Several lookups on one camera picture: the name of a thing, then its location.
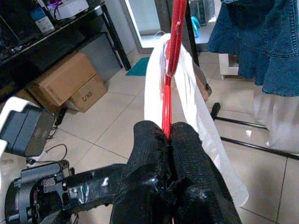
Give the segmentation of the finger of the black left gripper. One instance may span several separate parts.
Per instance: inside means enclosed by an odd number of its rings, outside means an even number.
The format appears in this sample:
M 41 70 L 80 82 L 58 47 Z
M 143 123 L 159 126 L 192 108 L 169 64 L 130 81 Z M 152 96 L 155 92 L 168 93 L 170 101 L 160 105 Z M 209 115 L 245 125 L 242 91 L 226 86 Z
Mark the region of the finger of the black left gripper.
M 67 177 L 69 209 L 112 204 L 120 191 L 124 168 L 125 164 L 112 164 Z

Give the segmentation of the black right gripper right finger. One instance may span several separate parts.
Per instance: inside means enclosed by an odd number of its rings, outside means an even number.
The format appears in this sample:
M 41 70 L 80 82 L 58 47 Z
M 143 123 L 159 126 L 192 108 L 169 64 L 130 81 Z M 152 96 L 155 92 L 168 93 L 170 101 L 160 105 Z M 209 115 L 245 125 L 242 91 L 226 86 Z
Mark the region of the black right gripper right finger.
M 239 224 L 241 219 L 225 181 L 187 123 L 171 126 L 174 167 L 179 180 L 179 224 Z

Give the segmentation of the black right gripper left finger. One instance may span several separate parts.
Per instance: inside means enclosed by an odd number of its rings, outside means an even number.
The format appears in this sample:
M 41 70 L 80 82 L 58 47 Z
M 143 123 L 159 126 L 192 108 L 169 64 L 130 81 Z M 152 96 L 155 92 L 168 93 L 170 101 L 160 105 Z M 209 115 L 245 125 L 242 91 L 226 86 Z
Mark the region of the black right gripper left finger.
M 112 224 L 168 224 L 172 195 L 167 139 L 152 121 L 134 125 L 134 145 L 113 201 Z

